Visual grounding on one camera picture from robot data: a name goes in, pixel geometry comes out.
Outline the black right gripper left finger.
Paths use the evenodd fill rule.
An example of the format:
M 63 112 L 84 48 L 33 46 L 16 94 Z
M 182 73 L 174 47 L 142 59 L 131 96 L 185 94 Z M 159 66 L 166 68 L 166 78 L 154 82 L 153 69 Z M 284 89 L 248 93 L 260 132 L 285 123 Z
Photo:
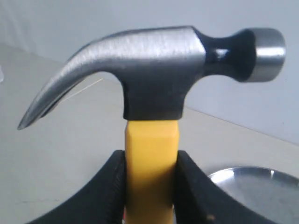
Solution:
M 121 224 L 125 200 L 125 152 L 116 150 L 81 190 L 30 223 Z

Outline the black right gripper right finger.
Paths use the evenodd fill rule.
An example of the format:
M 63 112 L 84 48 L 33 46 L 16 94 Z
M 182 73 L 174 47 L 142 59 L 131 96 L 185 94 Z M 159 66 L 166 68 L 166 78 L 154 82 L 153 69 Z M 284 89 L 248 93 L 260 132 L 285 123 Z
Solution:
M 270 224 L 272 221 L 237 202 L 196 165 L 186 151 L 178 152 L 174 210 L 178 224 Z

